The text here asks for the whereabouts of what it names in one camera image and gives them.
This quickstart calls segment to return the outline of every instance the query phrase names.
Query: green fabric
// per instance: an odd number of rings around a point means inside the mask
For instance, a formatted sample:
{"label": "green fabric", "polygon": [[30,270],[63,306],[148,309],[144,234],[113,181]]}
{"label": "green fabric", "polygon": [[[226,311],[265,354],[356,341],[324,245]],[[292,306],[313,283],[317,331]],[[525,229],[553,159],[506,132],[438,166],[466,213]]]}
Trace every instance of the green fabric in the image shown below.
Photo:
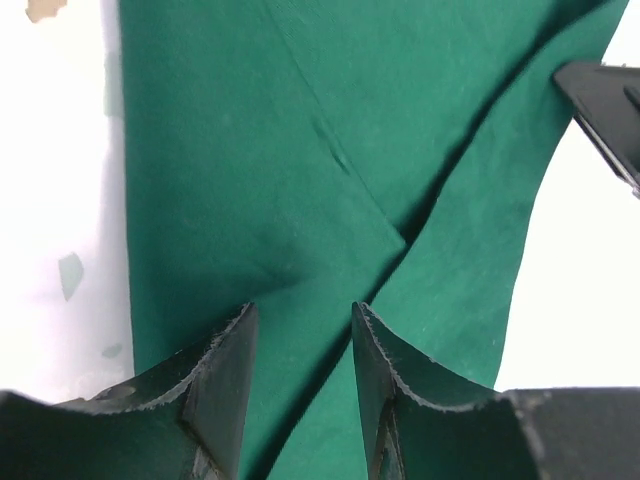
{"label": "green fabric", "polygon": [[[335,364],[351,302],[392,271],[374,308],[493,383],[570,114],[549,77],[600,57],[624,0],[565,28],[599,3],[121,2],[136,368],[257,302],[241,478],[268,471]],[[366,477],[351,364],[348,350],[272,478]]]}

